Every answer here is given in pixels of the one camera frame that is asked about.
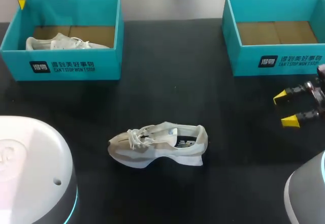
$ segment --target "black table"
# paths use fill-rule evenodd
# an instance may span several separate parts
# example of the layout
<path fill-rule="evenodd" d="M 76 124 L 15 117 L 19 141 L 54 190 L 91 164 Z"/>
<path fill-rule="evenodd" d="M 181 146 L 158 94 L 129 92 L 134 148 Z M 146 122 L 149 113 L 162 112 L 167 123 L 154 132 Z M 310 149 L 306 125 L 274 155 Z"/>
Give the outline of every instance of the black table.
<path fill-rule="evenodd" d="M 119 82 L 16 83 L 0 62 L 0 115 L 42 120 L 68 142 L 81 223 L 289 224 L 285 182 L 325 142 L 321 122 L 283 129 L 281 116 L 307 108 L 272 98 L 313 76 L 234 78 L 220 25 L 126 22 Z M 206 128 L 203 167 L 160 158 L 139 170 L 109 157 L 110 138 L 163 121 Z"/>

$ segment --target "sneaker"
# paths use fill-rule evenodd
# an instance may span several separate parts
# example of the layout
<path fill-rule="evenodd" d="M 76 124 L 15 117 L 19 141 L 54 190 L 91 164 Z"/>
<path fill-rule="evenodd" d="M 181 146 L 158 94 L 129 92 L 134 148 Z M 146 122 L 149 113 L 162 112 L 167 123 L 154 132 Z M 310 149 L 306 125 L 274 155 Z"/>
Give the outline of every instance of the sneaker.
<path fill-rule="evenodd" d="M 109 141 L 108 152 L 116 161 L 133 168 L 145 168 L 159 157 L 202 166 L 207 147 L 208 135 L 203 126 L 164 122 L 115 136 Z"/>
<path fill-rule="evenodd" d="M 37 40 L 29 37 L 26 40 L 26 50 L 71 50 L 71 49 L 109 49 L 105 45 L 83 42 L 76 37 L 67 37 L 58 33 L 51 40 Z"/>

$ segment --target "shoelace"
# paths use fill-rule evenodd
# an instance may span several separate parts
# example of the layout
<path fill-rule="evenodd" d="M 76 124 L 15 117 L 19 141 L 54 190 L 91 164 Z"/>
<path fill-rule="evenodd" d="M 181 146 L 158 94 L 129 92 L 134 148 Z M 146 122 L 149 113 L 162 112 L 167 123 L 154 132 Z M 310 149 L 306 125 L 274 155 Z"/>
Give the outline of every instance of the shoelace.
<path fill-rule="evenodd" d="M 77 37 L 71 37 L 71 39 L 74 39 L 77 41 L 76 47 L 78 47 L 80 44 L 85 45 L 86 48 L 90 48 L 89 41 L 84 42 L 82 39 L 77 38 Z"/>
<path fill-rule="evenodd" d="M 151 139 L 150 137 L 146 137 L 146 138 L 141 138 L 143 136 L 150 136 L 151 134 L 146 130 L 151 126 L 145 126 L 139 130 L 137 129 L 129 129 L 127 130 L 127 135 L 128 135 L 128 141 L 130 143 L 130 148 L 134 149 L 135 145 L 137 145 L 139 148 L 142 145 L 142 147 L 149 147 L 149 145 L 153 144 L 153 143 L 159 143 L 156 142 L 154 139 Z"/>

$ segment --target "teal shoe box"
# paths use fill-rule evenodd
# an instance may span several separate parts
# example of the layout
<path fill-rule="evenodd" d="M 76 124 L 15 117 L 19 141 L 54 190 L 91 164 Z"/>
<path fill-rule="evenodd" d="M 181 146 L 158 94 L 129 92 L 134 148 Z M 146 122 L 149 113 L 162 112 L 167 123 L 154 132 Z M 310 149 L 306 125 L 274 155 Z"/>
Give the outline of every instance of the teal shoe box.
<path fill-rule="evenodd" d="M 325 0 L 225 0 L 234 76 L 316 74 L 325 63 Z"/>
<path fill-rule="evenodd" d="M 113 27 L 112 48 L 25 50 L 26 39 L 36 28 L 51 26 Z M 123 33 L 120 0 L 26 0 L 10 23 L 0 52 L 16 81 L 118 80 Z"/>

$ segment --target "box logo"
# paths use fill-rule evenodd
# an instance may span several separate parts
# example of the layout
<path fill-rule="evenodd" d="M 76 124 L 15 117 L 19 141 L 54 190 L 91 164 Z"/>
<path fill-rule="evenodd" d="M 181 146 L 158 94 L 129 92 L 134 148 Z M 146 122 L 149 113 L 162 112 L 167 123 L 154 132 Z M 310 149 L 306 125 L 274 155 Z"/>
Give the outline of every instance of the box logo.
<path fill-rule="evenodd" d="M 49 66 L 46 61 L 30 61 L 29 62 L 34 73 L 50 73 Z"/>
<path fill-rule="evenodd" d="M 277 55 L 263 55 L 259 61 L 259 68 L 272 68 L 275 66 Z"/>

